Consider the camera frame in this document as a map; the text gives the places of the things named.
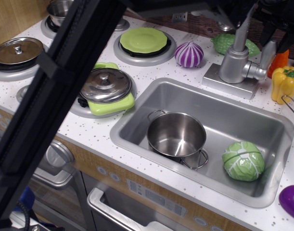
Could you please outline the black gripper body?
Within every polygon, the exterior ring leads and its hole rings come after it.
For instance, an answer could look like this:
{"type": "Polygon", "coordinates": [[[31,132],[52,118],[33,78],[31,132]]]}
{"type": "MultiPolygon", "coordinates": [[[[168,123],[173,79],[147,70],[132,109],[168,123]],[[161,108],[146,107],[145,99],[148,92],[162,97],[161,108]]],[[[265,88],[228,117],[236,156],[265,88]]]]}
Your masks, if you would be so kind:
{"type": "Polygon", "coordinates": [[[262,22],[264,33],[294,33],[294,0],[260,0],[254,18],[262,22]]]}

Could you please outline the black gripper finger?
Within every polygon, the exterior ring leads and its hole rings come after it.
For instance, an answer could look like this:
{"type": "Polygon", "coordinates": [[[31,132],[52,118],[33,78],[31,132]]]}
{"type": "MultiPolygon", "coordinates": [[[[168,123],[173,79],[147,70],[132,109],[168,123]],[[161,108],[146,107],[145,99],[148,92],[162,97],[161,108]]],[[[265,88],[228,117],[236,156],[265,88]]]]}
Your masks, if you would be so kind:
{"type": "Polygon", "coordinates": [[[277,28],[272,21],[265,21],[263,23],[263,29],[259,40],[259,43],[262,47],[264,47],[269,42],[269,40],[274,35],[276,29],[277,28]]]}
{"type": "Polygon", "coordinates": [[[286,32],[277,47],[277,53],[285,53],[294,45],[294,31],[286,32]]]}

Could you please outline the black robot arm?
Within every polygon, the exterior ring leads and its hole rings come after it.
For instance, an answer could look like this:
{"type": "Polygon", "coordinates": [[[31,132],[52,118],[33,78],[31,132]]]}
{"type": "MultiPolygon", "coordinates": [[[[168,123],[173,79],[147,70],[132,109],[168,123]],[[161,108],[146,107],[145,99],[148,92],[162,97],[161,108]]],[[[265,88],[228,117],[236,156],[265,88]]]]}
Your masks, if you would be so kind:
{"type": "Polygon", "coordinates": [[[126,9],[143,18],[186,11],[240,29],[254,0],[76,0],[0,141],[0,229],[9,219],[126,9]]]}

